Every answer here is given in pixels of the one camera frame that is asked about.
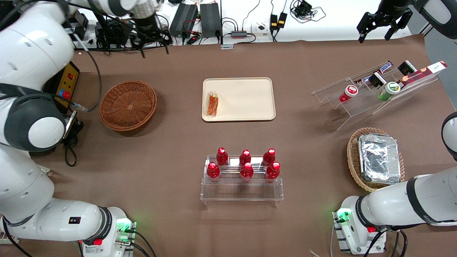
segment clear acrylic shelf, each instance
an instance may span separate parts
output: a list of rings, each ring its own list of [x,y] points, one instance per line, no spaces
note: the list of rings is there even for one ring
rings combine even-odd
[[[387,62],[377,65],[352,77],[347,77],[345,79],[339,80],[311,93],[311,95],[315,95],[317,97],[319,102],[329,102],[334,109],[340,107],[344,110],[343,115],[346,115],[347,119],[337,128],[337,131],[344,126],[353,124],[368,116],[376,114],[386,106],[393,105],[391,104],[392,102],[399,103],[409,99],[416,92],[418,92],[419,89],[423,88],[425,85],[428,85],[431,82],[436,81],[438,79],[437,75],[441,72],[438,71],[427,77],[418,79],[417,81],[402,88],[399,94],[394,95],[390,97],[389,100],[383,102],[377,98],[377,95],[382,90],[382,87],[376,88],[369,81],[359,83],[355,83],[355,81],[371,76],[375,71],[383,67],[385,64],[387,64]],[[391,67],[381,76],[387,82],[396,82],[404,77],[404,75],[395,66]],[[340,102],[339,97],[348,85],[355,85],[359,89],[359,93],[357,96],[345,102]]]
[[[239,155],[229,155],[228,165],[219,166],[221,176],[210,178],[208,164],[216,161],[216,155],[208,155],[203,169],[200,200],[206,205],[208,201],[274,201],[278,205],[284,200],[282,178],[265,179],[266,166],[262,166],[262,155],[251,155],[254,175],[247,182],[239,177]]]

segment brown table surface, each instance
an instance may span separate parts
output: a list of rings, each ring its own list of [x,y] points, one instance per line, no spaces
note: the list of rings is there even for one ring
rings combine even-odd
[[[407,102],[336,132],[335,110],[321,106],[313,90],[391,60],[430,64],[421,35],[395,39],[170,47],[140,54],[93,53],[103,91],[125,80],[142,80],[158,94],[157,110],[132,134],[106,128],[98,112],[79,113],[85,126],[75,148],[78,165],[67,167],[60,145],[35,161],[55,170],[56,198],[117,206],[138,222],[138,231],[159,257],[329,256],[331,211],[351,195],[367,194],[352,179],[347,141],[361,127],[383,129],[398,140],[406,177],[455,165],[441,141],[441,123],[453,112],[439,81]],[[81,69],[73,100],[87,107],[97,97],[94,65],[84,52],[73,62]],[[269,77],[276,118],[269,122],[206,123],[201,118],[202,82],[207,78]],[[203,163],[218,147],[229,154],[250,149],[277,150],[285,200],[209,203],[199,199]],[[454,228],[421,225],[406,230],[408,256],[453,256]],[[390,256],[394,235],[388,235]],[[78,256],[72,242],[21,240],[33,256]],[[334,241],[334,255],[340,253]],[[21,256],[0,246],[0,256]]]

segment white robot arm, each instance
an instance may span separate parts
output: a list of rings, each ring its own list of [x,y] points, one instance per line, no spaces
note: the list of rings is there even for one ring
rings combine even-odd
[[[442,125],[443,142],[457,160],[457,112]],[[384,187],[369,195],[350,196],[334,213],[349,250],[364,254],[384,229],[399,230],[420,224],[457,225],[457,167]],[[383,252],[386,237],[370,253]]]
[[[73,0],[107,14],[125,15],[138,0]],[[60,142],[65,122],[53,98],[39,94],[65,67],[73,44],[62,28],[58,3],[37,2],[0,32],[0,228],[23,238],[83,241],[84,256],[122,256],[127,239],[119,231],[132,222],[116,207],[52,198],[54,185],[27,151]]]

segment wicker basket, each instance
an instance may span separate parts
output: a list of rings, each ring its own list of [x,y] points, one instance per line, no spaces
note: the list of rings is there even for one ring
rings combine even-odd
[[[358,131],[356,131],[352,136],[351,139],[349,139],[349,143],[347,144],[347,162],[349,164],[349,170],[351,171],[351,175],[354,178],[354,180],[361,186],[363,189],[373,192],[377,189],[387,187],[387,184],[380,184],[380,183],[374,183],[374,182],[366,182],[363,180],[360,172],[360,154],[359,154],[359,144],[358,144],[358,137],[363,135],[363,134],[368,134],[368,133],[375,133],[375,134],[382,134],[382,135],[387,135],[382,130],[379,130],[377,128],[361,128]],[[400,177],[401,181],[404,181],[404,165],[403,165],[403,158],[401,156],[401,153],[399,153],[399,162],[400,162]]]
[[[101,101],[103,124],[115,131],[129,131],[144,125],[154,114],[157,96],[146,83],[129,80],[112,87]]]

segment foil lid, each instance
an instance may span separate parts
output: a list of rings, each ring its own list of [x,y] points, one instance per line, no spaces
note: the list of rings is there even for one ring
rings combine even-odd
[[[363,180],[388,185],[401,182],[398,145],[395,138],[364,134],[358,138],[358,144]]]

